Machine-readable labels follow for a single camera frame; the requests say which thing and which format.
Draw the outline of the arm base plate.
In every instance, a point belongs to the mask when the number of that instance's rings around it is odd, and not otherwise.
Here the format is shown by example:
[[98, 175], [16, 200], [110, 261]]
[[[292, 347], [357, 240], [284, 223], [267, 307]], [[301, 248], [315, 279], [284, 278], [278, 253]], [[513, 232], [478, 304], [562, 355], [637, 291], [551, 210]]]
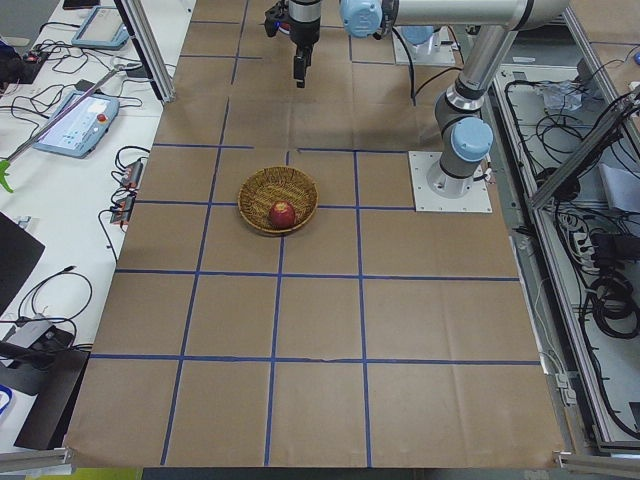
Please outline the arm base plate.
[[440, 152], [409, 151], [409, 170], [416, 212], [491, 214], [493, 209], [482, 165], [467, 179], [447, 176]]
[[456, 63], [453, 39], [446, 27], [401, 26], [399, 36], [393, 34], [395, 63], [449, 67]]

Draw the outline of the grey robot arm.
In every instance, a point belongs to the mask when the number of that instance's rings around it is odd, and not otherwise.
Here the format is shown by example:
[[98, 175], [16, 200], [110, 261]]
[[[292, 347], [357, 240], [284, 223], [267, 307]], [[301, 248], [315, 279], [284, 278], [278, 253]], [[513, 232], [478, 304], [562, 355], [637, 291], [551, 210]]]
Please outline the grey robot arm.
[[498, 67], [519, 31], [554, 20], [567, 5], [554, 0], [340, 2], [342, 25], [356, 38], [381, 38], [394, 26], [479, 27], [462, 70], [435, 105], [444, 148], [427, 181], [436, 194], [461, 198], [468, 193], [476, 168], [493, 143], [493, 132], [478, 112]]

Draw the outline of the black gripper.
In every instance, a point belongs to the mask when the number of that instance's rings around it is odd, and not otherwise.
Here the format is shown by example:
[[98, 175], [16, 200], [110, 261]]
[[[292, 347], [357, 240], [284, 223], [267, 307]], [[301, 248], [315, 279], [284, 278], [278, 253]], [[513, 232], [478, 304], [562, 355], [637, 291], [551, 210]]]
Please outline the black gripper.
[[320, 0], [277, 1], [265, 11], [264, 27], [268, 37], [274, 37], [282, 24], [289, 25], [289, 37], [297, 45], [293, 57], [293, 76], [297, 88], [306, 85], [313, 45], [320, 36], [320, 19]]

